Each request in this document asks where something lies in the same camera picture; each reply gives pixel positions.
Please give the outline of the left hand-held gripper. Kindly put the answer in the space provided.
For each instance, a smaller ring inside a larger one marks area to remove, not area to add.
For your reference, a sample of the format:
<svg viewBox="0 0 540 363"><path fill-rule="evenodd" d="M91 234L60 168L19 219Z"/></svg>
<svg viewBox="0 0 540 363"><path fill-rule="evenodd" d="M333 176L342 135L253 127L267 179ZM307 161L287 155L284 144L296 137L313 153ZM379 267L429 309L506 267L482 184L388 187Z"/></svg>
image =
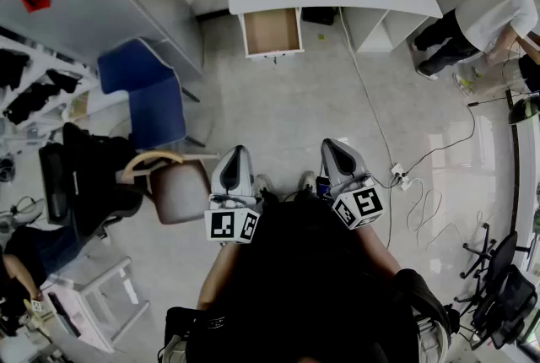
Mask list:
<svg viewBox="0 0 540 363"><path fill-rule="evenodd" d="M204 212L209 241L249 244L260 214L248 149L237 145L217 164L211 176L209 208Z"/></svg>

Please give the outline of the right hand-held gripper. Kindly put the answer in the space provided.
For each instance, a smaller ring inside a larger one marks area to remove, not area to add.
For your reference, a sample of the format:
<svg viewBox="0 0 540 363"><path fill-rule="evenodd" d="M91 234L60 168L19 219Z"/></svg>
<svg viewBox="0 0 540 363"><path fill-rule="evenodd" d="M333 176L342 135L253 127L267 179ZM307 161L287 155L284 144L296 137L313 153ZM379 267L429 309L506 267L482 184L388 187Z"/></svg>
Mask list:
<svg viewBox="0 0 540 363"><path fill-rule="evenodd" d="M384 213L380 190L363 156L333 138L321 143L322 168L329 182L326 198L349 230L370 225Z"/></svg>

